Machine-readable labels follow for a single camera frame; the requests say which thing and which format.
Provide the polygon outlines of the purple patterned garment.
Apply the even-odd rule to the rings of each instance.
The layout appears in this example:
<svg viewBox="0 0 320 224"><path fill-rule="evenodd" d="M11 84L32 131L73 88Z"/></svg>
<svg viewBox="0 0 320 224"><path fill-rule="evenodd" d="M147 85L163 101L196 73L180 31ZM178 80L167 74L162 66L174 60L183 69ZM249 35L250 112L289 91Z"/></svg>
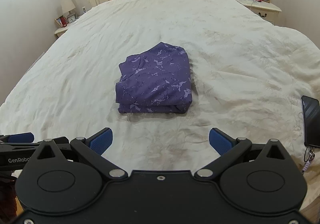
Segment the purple patterned garment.
<svg viewBox="0 0 320 224"><path fill-rule="evenodd" d="M119 113L185 113L192 103L187 52L160 42L119 64Z"/></svg>

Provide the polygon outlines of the cream bedspread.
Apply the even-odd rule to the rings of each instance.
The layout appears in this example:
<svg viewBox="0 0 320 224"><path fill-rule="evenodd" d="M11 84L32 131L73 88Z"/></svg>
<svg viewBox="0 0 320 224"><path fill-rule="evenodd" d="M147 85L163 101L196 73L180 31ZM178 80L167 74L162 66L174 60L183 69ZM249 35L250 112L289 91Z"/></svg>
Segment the cream bedspread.
<svg viewBox="0 0 320 224"><path fill-rule="evenodd" d="M184 49L189 80L164 84L192 97L184 114L118 111L119 65L159 76L174 63L159 43ZM1 133L36 141L112 129L104 157L124 170L196 171L218 158L213 127L254 143L281 141L298 166L305 152L301 97L319 98L319 48L235 0L111 0L84 14L21 78L1 106Z"/></svg>

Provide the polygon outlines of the black smartphone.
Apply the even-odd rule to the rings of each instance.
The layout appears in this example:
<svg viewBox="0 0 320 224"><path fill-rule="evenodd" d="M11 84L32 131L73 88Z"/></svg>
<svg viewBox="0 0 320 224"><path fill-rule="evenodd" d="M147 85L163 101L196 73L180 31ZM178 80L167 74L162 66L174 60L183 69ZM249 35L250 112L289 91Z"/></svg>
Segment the black smartphone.
<svg viewBox="0 0 320 224"><path fill-rule="evenodd" d="M317 99L301 98L304 124L304 144L313 148L320 147L320 107Z"/></svg>

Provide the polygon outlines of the left cream nightstand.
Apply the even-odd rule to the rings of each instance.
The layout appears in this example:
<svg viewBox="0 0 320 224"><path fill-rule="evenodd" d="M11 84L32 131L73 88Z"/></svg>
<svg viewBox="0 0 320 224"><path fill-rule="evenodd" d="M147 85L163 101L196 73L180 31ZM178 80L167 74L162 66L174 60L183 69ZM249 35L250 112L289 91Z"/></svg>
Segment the left cream nightstand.
<svg viewBox="0 0 320 224"><path fill-rule="evenodd" d="M56 37L59 38L71 27L72 27L72 24L68 24L66 27L59 28L54 32L54 35L56 35Z"/></svg>

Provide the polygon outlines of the cream nightstand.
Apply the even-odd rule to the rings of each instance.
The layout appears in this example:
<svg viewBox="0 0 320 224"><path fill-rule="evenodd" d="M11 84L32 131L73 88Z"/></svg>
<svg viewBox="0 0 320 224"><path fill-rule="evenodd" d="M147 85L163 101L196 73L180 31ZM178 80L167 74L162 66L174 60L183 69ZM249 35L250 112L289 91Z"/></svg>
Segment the cream nightstand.
<svg viewBox="0 0 320 224"><path fill-rule="evenodd" d="M59 28L54 32L54 35L56 35L56 37L59 38L71 27L72 27L72 24L68 24L66 27Z"/></svg>
<svg viewBox="0 0 320 224"><path fill-rule="evenodd" d="M253 13L261 17L262 19L277 24L278 16L281 13L281 9L272 3L257 2L255 0L236 0L246 8L250 9Z"/></svg>

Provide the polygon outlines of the red item on nightstand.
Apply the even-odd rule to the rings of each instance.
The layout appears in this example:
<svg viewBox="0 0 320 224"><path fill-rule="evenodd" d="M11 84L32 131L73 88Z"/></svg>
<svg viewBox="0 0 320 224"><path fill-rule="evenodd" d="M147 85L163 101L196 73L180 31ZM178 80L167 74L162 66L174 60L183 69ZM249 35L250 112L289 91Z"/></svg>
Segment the red item on nightstand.
<svg viewBox="0 0 320 224"><path fill-rule="evenodd" d="M68 20L64 16L60 16L60 21L63 27L66 27L68 24Z"/></svg>

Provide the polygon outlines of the small white clock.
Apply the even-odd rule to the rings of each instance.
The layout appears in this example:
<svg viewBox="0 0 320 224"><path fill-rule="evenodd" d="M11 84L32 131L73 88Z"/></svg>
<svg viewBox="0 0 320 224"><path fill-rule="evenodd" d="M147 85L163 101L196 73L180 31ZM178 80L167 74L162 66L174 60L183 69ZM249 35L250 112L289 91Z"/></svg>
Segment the small white clock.
<svg viewBox="0 0 320 224"><path fill-rule="evenodd" d="M76 21L76 15L70 15L67 17L67 19L68 19L69 23L72 23L72 22Z"/></svg>

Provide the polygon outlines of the left bedside lamp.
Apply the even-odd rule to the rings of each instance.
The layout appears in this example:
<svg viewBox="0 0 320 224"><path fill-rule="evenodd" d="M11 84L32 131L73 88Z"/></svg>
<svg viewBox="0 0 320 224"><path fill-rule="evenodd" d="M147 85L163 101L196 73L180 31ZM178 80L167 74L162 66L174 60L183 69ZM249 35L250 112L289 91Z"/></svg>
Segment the left bedside lamp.
<svg viewBox="0 0 320 224"><path fill-rule="evenodd" d="M62 13L68 16L75 15L75 5L72 0L61 0Z"/></svg>

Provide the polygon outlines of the right cream nightstand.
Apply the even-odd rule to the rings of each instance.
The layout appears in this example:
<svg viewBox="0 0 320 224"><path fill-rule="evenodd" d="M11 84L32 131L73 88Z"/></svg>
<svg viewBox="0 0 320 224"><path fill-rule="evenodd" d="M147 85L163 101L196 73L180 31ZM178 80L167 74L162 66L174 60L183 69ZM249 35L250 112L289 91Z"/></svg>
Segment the right cream nightstand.
<svg viewBox="0 0 320 224"><path fill-rule="evenodd" d="M236 0L246 8L250 9L253 13L261 17L262 19L277 24L278 16L281 13L281 9L272 3L257 2L255 0Z"/></svg>

